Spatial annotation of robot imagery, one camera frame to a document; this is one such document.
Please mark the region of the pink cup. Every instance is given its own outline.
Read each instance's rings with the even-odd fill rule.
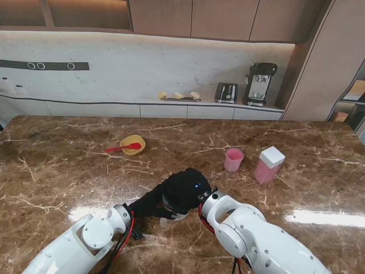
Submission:
[[[229,172],[236,172],[240,168],[240,164],[245,154],[238,148],[230,148],[227,150],[224,168]]]

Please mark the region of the black cloth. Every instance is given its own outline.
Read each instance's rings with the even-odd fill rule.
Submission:
[[[211,191],[211,188],[204,175],[194,168],[187,168],[185,171],[172,174],[153,190],[130,204],[129,208],[136,217],[155,216],[175,219],[176,214],[157,206],[162,201],[163,194],[173,205],[174,212],[187,214],[190,209],[199,206],[198,195],[206,191]]]

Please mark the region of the white drawer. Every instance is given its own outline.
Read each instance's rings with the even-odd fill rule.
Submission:
[[[238,108],[234,110],[233,120],[276,120],[278,121],[282,112],[252,110],[249,108]]]
[[[46,102],[56,116],[140,117],[138,104],[71,104]]]
[[[188,118],[232,119],[234,107],[188,106]]]
[[[51,115],[44,101],[11,99],[7,97],[0,98],[3,105],[0,111],[1,113],[8,112],[9,117],[18,115]]]
[[[142,118],[186,118],[187,106],[141,104]]]

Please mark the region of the espresso machine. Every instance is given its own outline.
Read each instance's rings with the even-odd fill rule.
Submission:
[[[271,78],[278,70],[278,66],[272,63],[252,63],[250,75],[246,75],[246,91],[243,103],[248,106],[263,107],[269,89]]]

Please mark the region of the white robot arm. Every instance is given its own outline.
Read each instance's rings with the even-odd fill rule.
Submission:
[[[23,274],[87,274],[112,248],[114,232],[124,233],[130,225],[129,212],[120,204],[109,209],[107,218],[86,215],[46,246]]]
[[[331,273],[302,243],[266,222],[256,207],[239,203],[220,190],[202,199],[201,214],[220,244],[236,258],[245,256],[255,274]]]

